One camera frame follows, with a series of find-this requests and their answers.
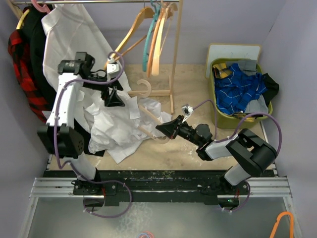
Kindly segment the light wooden hanger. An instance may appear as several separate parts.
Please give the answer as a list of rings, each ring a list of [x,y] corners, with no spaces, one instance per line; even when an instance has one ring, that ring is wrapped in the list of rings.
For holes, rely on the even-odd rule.
[[[149,81],[145,80],[145,79],[140,79],[137,81],[137,84],[144,84],[147,87],[147,90],[145,91],[145,93],[137,93],[137,102],[138,102],[138,107],[139,109],[144,112],[147,116],[149,116],[151,119],[153,119],[157,125],[161,125],[162,123],[160,122],[160,120],[155,117],[151,112],[149,112],[147,109],[145,109],[140,103],[139,100],[141,98],[146,98],[148,96],[150,96],[151,92],[152,92],[152,87],[151,84],[149,83]],[[153,134],[149,131],[147,131],[146,129],[144,129],[141,126],[138,126],[138,129],[143,132],[144,134],[146,134],[149,138],[151,138],[152,140],[154,140],[155,142],[159,143],[159,144],[166,144],[169,141],[168,137],[164,137],[164,138],[158,138],[158,137],[154,137]]]

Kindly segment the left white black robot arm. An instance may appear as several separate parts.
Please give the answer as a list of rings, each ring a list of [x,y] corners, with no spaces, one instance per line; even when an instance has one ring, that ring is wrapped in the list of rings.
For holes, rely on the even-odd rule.
[[[97,194],[102,189],[100,173],[87,159],[84,153],[84,137],[74,126],[77,96],[81,88],[99,90],[105,105],[113,105],[112,100],[124,105],[117,98],[118,80],[124,72],[124,61],[116,62],[112,51],[108,54],[105,76],[100,77],[92,71],[95,58],[87,52],[76,52],[75,58],[62,60],[57,68],[58,89],[52,112],[44,126],[37,130],[38,137],[46,150],[56,157],[59,169],[70,165],[77,179],[86,181],[84,188],[90,194]]]

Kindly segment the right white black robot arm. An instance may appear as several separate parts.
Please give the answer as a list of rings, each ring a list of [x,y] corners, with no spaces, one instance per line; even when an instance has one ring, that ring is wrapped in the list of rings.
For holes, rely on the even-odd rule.
[[[203,161],[232,156],[237,164],[226,171],[220,182],[220,188],[226,194],[232,194],[240,182],[260,177],[275,161],[281,148],[281,142],[275,149],[247,128],[226,140],[215,140],[207,124],[193,128],[183,116],[158,125],[156,129],[169,139],[180,136],[195,144],[198,147],[196,153]]]

